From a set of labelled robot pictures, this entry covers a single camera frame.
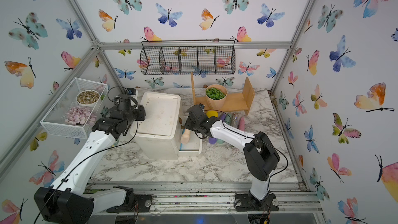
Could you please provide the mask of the white drawer cabinet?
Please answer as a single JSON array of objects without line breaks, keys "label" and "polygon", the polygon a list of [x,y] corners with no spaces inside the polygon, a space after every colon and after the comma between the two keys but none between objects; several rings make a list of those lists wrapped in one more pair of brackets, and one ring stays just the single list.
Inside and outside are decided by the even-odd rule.
[{"label": "white drawer cabinet", "polygon": [[130,134],[143,153],[152,160],[177,160],[183,117],[181,97],[176,94],[145,92],[141,105],[144,121],[133,124]]}]

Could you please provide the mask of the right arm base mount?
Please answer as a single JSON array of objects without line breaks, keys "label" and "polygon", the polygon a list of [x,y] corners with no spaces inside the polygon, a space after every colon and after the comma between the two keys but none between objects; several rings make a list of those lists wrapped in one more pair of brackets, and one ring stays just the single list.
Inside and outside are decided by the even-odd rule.
[{"label": "right arm base mount", "polygon": [[274,193],[269,192],[263,200],[258,200],[250,192],[246,194],[236,194],[234,207],[238,212],[274,212],[279,211],[279,202]]}]

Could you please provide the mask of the pink microphone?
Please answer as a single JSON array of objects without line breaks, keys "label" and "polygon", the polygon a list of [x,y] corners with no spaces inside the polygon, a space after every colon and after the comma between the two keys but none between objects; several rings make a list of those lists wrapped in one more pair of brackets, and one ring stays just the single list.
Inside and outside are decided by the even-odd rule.
[{"label": "pink microphone", "polygon": [[241,131],[245,131],[245,118],[241,117],[238,124],[238,129]]}]

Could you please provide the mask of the purple microphone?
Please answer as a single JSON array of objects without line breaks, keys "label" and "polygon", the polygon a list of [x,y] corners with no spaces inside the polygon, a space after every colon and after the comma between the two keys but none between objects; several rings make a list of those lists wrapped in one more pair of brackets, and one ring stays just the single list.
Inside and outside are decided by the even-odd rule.
[{"label": "purple microphone", "polygon": [[214,119],[214,123],[211,125],[209,129],[209,144],[214,145],[216,143],[222,144],[224,142],[224,136],[226,134],[226,130],[224,129],[224,121],[225,119],[229,119],[228,115],[221,114],[218,120]]}]

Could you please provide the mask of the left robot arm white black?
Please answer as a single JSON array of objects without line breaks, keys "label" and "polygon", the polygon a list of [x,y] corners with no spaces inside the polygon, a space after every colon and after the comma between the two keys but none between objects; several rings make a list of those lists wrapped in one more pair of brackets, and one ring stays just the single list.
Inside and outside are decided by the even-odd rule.
[{"label": "left robot arm white black", "polygon": [[132,124],[145,120],[145,108],[138,104],[135,89],[117,95],[114,106],[93,126],[86,145],[48,188],[34,195],[38,218],[55,224],[86,224],[102,211],[134,210],[134,190],[116,186],[111,190],[84,196],[86,185],[105,152],[116,148],[115,141],[127,135]]}]

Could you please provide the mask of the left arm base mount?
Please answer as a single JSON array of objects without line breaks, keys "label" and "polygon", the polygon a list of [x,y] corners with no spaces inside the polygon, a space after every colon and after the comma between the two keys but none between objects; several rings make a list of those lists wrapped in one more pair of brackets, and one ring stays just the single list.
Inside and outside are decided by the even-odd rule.
[{"label": "left arm base mount", "polygon": [[107,213],[149,213],[152,205],[152,195],[135,194],[133,188],[115,186],[113,189],[123,190],[125,197],[123,203],[108,208]]}]

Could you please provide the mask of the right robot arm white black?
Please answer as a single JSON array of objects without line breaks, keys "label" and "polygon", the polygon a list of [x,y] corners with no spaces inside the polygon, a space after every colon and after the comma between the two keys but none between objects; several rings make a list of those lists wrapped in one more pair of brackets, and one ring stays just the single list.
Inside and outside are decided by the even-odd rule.
[{"label": "right robot arm white black", "polygon": [[201,138],[221,139],[242,151],[248,170],[254,177],[251,196],[259,201],[267,197],[270,178],[275,174],[280,156],[265,133],[247,133],[226,124],[218,117],[208,117],[203,104],[188,109],[185,128],[200,134]]}]

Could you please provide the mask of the white bottom drawer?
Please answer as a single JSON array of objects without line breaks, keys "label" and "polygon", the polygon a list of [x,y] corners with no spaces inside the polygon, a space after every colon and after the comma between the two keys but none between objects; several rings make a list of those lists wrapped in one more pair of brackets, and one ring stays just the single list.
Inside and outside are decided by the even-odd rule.
[{"label": "white bottom drawer", "polygon": [[200,156],[202,154],[202,140],[197,137],[197,135],[191,131],[190,141],[188,144],[184,145],[183,150],[179,150],[178,155],[180,157],[190,157],[190,156]]}]

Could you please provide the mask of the green microphone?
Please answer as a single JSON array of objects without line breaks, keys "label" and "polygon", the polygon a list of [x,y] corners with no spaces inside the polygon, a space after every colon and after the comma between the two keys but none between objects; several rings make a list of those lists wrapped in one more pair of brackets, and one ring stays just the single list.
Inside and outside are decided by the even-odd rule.
[{"label": "green microphone", "polygon": [[[226,124],[231,123],[231,116],[229,114],[221,114],[220,119],[223,120]],[[222,139],[217,139],[217,144],[223,144],[224,140]]]}]

